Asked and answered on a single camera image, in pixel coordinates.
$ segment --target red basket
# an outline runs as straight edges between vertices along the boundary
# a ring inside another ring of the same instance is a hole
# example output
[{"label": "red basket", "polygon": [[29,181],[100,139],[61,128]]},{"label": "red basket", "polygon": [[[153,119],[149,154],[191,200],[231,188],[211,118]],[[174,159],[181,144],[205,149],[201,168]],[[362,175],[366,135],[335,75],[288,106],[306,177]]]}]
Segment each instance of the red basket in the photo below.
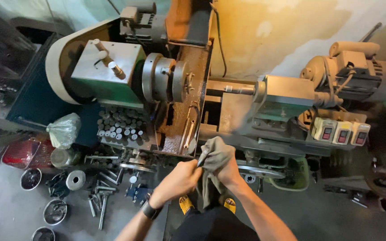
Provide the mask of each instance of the red basket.
[{"label": "red basket", "polygon": [[30,138],[16,141],[8,146],[1,161],[20,169],[51,168],[50,155],[54,149],[50,140],[40,142]]}]

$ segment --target black pants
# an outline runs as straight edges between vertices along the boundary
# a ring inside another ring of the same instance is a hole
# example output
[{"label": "black pants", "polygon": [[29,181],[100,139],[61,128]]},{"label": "black pants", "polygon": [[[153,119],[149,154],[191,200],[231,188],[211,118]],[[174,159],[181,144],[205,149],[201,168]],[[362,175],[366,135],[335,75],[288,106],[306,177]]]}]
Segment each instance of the black pants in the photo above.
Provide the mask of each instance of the black pants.
[{"label": "black pants", "polygon": [[203,213],[190,209],[171,241],[260,241],[257,233],[242,223],[230,210],[217,206]]}]

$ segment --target wristwatch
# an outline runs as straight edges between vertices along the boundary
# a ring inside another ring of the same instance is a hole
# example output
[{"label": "wristwatch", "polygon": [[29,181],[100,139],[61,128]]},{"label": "wristwatch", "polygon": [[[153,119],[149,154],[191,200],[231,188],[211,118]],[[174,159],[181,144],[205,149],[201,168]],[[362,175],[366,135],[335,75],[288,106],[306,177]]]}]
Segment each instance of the wristwatch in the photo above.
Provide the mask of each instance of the wristwatch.
[{"label": "wristwatch", "polygon": [[148,204],[148,201],[142,205],[141,211],[147,216],[149,219],[154,220],[159,215],[160,211],[162,211],[162,208],[154,209]]}]

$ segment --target concrete floor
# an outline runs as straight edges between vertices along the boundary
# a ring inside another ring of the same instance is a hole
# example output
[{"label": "concrete floor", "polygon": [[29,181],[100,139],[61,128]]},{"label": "concrete floor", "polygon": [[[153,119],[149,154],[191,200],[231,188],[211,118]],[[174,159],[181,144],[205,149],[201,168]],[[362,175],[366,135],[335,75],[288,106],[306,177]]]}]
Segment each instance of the concrete floor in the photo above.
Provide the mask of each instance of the concrete floor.
[{"label": "concrete floor", "polygon": [[[51,200],[48,190],[39,187],[32,191],[20,189],[22,171],[0,164],[0,241],[30,240],[32,233],[45,226],[42,212]],[[87,192],[76,191],[67,197],[71,215],[53,230],[60,241],[113,240],[130,218],[139,210],[131,199],[123,196],[128,178],[120,185],[121,193],[109,199],[104,231],[98,230],[99,218],[91,217]],[[304,192],[287,192],[265,185],[259,196],[292,229],[298,240],[386,240],[386,213],[372,212],[343,194],[325,193],[323,183],[311,184]],[[255,190],[257,182],[251,187]],[[237,202],[236,215],[251,226],[245,211]],[[183,215],[177,202],[165,207],[154,222],[147,240],[169,240]]]}]

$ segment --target cloth rag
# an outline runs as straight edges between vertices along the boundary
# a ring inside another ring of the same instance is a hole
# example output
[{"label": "cloth rag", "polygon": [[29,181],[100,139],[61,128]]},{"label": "cloth rag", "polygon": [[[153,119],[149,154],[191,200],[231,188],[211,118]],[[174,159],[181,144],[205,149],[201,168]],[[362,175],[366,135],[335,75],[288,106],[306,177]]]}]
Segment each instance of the cloth rag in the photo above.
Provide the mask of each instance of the cloth rag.
[{"label": "cloth rag", "polygon": [[198,181],[196,190],[199,195],[202,195],[203,208],[206,208],[217,195],[227,193],[227,188],[218,180],[214,172],[225,166],[235,156],[235,148],[226,145],[222,138],[217,136],[207,140],[205,145],[201,146],[201,149],[202,151],[208,150],[209,154],[204,161],[204,172],[202,178]]}]

